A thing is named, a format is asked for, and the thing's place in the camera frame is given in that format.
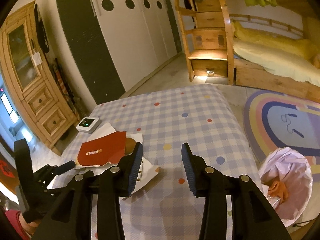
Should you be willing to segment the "orange cloth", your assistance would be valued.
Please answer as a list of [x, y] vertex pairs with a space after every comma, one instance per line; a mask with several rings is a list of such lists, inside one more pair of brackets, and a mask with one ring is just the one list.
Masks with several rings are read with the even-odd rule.
[[282, 181], [274, 181], [268, 188], [268, 195], [279, 197], [282, 201], [286, 201], [289, 197], [289, 192]]

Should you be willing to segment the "red booklet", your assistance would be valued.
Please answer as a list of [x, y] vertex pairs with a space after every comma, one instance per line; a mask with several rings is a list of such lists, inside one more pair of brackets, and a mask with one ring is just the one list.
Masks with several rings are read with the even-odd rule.
[[117, 164], [125, 155], [126, 132], [114, 132], [82, 143], [76, 158], [76, 167], [100, 167]]

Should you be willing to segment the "white gold paper bag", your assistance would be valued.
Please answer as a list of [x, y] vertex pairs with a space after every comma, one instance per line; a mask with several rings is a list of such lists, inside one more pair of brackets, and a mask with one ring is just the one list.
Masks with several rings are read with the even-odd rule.
[[[133, 133], [128, 134], [126, 139], [129, 142], [140, 142], [143, 144], [143, 134], [142, 133]], [[136, 193], [144, 186], [146, 186], [157, 174], [159, 173], [159, 167], [157, 165], [152, 165], [145, 157], [142, 158], [142, 162], [139, 169], [138, 179], [135, 185], [135, 190], [132, 194]]]

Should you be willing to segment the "white paper sheet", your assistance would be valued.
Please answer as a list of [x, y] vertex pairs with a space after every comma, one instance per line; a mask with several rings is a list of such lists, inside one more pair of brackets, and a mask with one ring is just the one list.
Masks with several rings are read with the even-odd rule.
[[87, 141], [92, 141], [92, 140], [95, 140], [95, 139], [99, 139], [99, 138], [102, 138], [102, 137], [107, 136], [109, 134], [112, 134], [114, 132], [116, 132], [114, 127], [109, 122], [107, 122], [103, 126], [98, 128], [96, 131], [94, 131], [88, 137]]

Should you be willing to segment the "white device green light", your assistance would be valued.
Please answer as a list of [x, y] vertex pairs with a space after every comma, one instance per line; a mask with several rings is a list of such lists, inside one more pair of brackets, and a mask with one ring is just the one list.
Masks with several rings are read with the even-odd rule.
[[91, 134], [97, 129], [100, 123], [101, 120], [99, 118], [86, 116], [77, 124], [76, 129], [79, 132]]

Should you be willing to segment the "oval rainbow rug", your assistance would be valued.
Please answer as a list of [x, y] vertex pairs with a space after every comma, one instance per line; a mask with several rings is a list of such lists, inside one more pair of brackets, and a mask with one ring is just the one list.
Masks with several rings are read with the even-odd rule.
[[260, 90], [245, 103], [244, 128], [259, 162], [277, 148], [290, 147], [319, 173], [319, 103]]

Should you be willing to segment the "checkered bed cover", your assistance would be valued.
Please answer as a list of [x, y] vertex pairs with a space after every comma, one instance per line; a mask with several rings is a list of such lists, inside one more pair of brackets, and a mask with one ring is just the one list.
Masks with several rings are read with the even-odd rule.
[[204, 199], [189, 190], [181, 158], [187, 142], [222, 174], [260, 177], [253, 152], [230, 105], [212, 85], [196, 85], [103, 103], [93, 117], [118, 131], [142, 133], [144, 157], [159, 173], [120, 201], [126, 239], [198, 239]]

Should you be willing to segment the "wooden cabinet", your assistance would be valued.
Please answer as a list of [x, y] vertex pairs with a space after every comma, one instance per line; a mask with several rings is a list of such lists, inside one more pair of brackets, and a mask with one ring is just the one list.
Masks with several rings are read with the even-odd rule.
[[76, 115], [57, 83], [36, 32], [36, 4], [10, 14], [1, 26], [1, 74], [18, 113], [32, 133], [57, 155], [56, 146]]

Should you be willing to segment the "yellow mattress sheet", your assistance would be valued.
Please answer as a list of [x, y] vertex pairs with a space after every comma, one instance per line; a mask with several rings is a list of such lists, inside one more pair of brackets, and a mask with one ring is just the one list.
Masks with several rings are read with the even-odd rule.
[[233, 49], [239, 57], [271, 74], [319, 86], [319, 69], [300, 56], [237, 38], [233, 40]]

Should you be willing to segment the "wooden bunk bed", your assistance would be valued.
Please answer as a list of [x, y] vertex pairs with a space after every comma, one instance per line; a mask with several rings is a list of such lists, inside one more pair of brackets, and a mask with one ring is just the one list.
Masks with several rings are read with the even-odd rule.
[[319, 15], [307, 0], [226, 0], [238, 86], [319, 102]]

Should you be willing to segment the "yellow blanket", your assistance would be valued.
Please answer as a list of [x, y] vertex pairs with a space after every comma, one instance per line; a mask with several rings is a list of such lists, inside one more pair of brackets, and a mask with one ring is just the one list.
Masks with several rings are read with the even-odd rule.
[[289, 37], [271, 35], [261, 30], [245, 28], [238, 21], [232, 23], [232, 31], [233, 36], [242, 41], [280, 49], [303, 57], [319, 68], [319, 48], [308, 39], [294, 40]]

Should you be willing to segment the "wooden drawer staircase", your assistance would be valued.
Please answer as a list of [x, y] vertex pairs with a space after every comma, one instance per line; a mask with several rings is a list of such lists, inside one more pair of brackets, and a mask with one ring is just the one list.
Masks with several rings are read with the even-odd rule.
[[189, 80], [225, 77], [234, 84], [233, 32], [226, 0], [175, 0]]

